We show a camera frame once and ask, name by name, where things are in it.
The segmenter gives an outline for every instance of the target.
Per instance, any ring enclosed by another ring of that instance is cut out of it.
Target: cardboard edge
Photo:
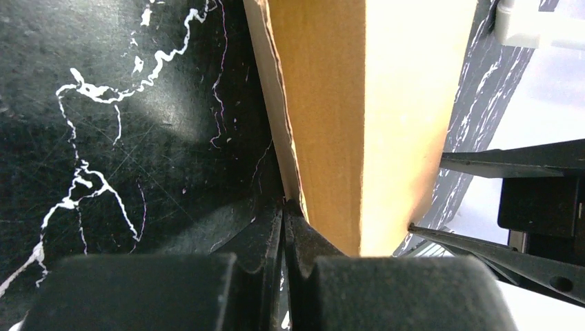
[[[297,199],[309,221],[270,7],[266,0],[244,0],[244,8],[286,199]]]

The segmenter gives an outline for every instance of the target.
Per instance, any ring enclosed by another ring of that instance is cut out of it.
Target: white surface
[[[501,0],[494,34],[505,46],[585,50],[585,21],[561,12],[540,12],[540,0]]]
[[[497,282],[518,331],[585,330],[585,309]]]

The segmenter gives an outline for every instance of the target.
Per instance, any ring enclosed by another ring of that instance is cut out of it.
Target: black marble countertop
[[[282,197],[241,1],[2,1],[0,54],[0,330],[63,257],[210,252]]]

